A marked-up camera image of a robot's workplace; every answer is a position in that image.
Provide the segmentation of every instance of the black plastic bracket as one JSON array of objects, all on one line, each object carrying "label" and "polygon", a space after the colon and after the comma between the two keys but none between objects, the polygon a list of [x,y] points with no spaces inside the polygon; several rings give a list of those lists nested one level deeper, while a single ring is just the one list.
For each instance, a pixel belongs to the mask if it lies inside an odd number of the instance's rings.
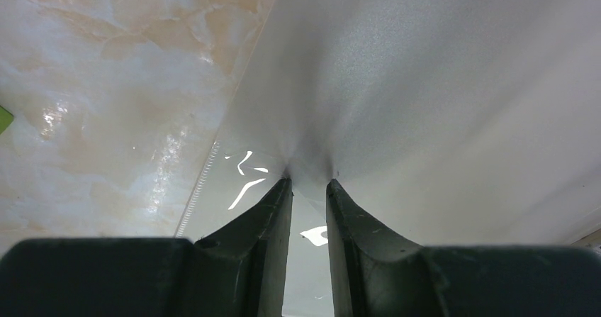
[{"label": "black plastic bracket", "polygon": [[0,262],[2,316],[281,316],[292,185],[194,245],[25,240]]},{"label": "black plastic bracket", "polygon": [[420,247],[327,187],[336,316],[599,316],[601,258],[566,247]]}]

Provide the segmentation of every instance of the black plastic part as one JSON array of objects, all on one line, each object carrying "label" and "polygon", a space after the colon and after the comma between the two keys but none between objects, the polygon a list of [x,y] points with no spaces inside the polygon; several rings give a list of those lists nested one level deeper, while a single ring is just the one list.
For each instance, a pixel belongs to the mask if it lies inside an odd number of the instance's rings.
[{"label": "black plastic part", "polygon": [[0,316],[281,316],[291,181],[192,245],[26,240],[0,262]]},{"label": "black plastic part", "polygon": [[336,180],[326,207],[336,316],[440,314],[421,246],[357,206]]},{"label": "black plastic part", "polygon": [[0,316],[171,316],[194,247],[184,239],[37,239],[0,263]]},{"label": "black plastic part", "polygon": [[281,316],[291,213],[292,183],[282,179],[250,210],[197,241],[187,310]]},{"label": "black plastic part", "polygon": [[601,258],[578,248],[421,248],[327,187],[336,316],[599,316]]}]

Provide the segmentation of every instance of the white surface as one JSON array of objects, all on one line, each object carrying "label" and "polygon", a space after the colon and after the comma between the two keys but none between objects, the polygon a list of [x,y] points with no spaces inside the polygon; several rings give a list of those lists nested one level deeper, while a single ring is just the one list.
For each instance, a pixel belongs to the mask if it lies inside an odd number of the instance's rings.
[{"label": "white surface", "polygon": [[[599,9],[276,0],[218,140],[288,168],[293,225],[324,225],[337,177],[419,243],[573,242],[601,221]],[[325,246],[295,240],[284,312],[331,315]]]}]

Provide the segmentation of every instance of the green object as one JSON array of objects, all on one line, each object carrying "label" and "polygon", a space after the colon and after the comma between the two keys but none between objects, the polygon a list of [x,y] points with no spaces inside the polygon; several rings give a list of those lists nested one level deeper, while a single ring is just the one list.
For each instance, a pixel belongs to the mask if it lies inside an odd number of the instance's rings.
[{"label": "green object", "polygon": [[11,125],[13,119],[13,115],[0,106],[0,134]]}]

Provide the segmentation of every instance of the beige marble pattern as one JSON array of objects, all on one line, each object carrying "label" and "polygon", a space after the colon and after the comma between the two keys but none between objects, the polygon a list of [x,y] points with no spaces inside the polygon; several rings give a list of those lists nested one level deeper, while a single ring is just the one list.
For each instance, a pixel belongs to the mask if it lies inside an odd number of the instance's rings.
[{"label": "beige marble pattern", "polygon": [[0,252],[173,235],[274,0],[0,0]]}]

